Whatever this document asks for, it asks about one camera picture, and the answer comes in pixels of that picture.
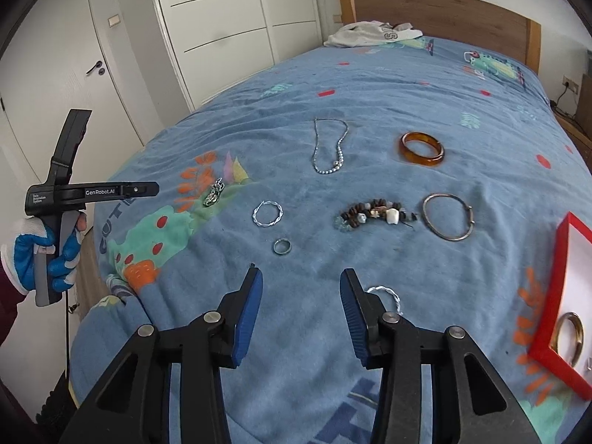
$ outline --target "white wardrobe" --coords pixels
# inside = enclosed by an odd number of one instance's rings
[[[186,97],[220,91],[322,44],[316,0],[156,0]]]

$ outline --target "bed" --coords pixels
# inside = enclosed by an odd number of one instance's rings
[[[94,243],[107,295],[83,319],[70,384],[80,402],[144,323],[184,326],[237,289],[251,262],[265,289],[249,354],[222,373],[235,444],[365,444],[380,373],[353,352],[339,275],[385,285],[419,327],[464,327],[492,361],[546,443],[561,442],[584,413],[565,385],[526,357],[568,211],[592,225],[592,177],[557,124],[537,78],[541,27],[478,0],[341,0],[342,20],[411,21],[424,32],[379,47],[318,48],[258,73],[161,132],[113,179],[155,180],[157,198],[97,205]],[[349,132],[339,172],[311,162],[315,118]],[[445,147],[439,166],[404,160],[408,131]],[[339,121],[319,121],[320,168],[330,168]],[[203,201],[215,179],[220,201]],[[386,199],[419,212],[434,192],[460,196],[474,232],[449,242],[421,222],[368,222],[340,214]],[[260,228],[261,201],[283,207]],[[441,230],[463,229],[461,207],[430,207]],[[273,220],[263,208],[261,221]],[[289,238],[277,256],[273,242]],[[381,295],[394,310],[388,294]],[[424,397],[429,399],[428,370]],[[171,442],[179,442],[178,369]],[[430,442],[430,405],[422,442]]]

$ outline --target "red jewelry box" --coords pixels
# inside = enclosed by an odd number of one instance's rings
[[[557,320],[567,312],[578,314],[584,326],[584,346],[575,367],[563,359],[571,360],[574,355],[575,329],[570,322],[561,326],[559,354],[549,345]],[[528,355],[582,399],[592,399],[592,371],[586,370],[592,356],[592,231],[571,212],[557,228],[551,283]]]

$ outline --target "red spot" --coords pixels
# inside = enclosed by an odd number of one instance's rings
[[[549,163],[549,160],[547,160],[546,158],[544,158],[542,155],[537,155],[536,159],[539,161],[539,163],[541,165],[544,166],[544,168],[546,169],[550,169],[551,168],[551,164]]]

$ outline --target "blue and white glove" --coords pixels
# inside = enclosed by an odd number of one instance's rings
[[[64,243],[62,254],[47,265],[47,272],[53,278],[51,286],[56,292],[63,292],[74,285],[76,279],[76,265],[80,260],[82,231],[87,229],[87,216],[80,214],[76,228]],[[13,238],[0,247],[2,267],[8,279],[23,295],[27,295],[35,288],[33,272],[33,255],[39,247],[47,247],[46,253],[55,252],[53,244],[56,239],[41,219],[37,217],[18,220],[13,228]]]

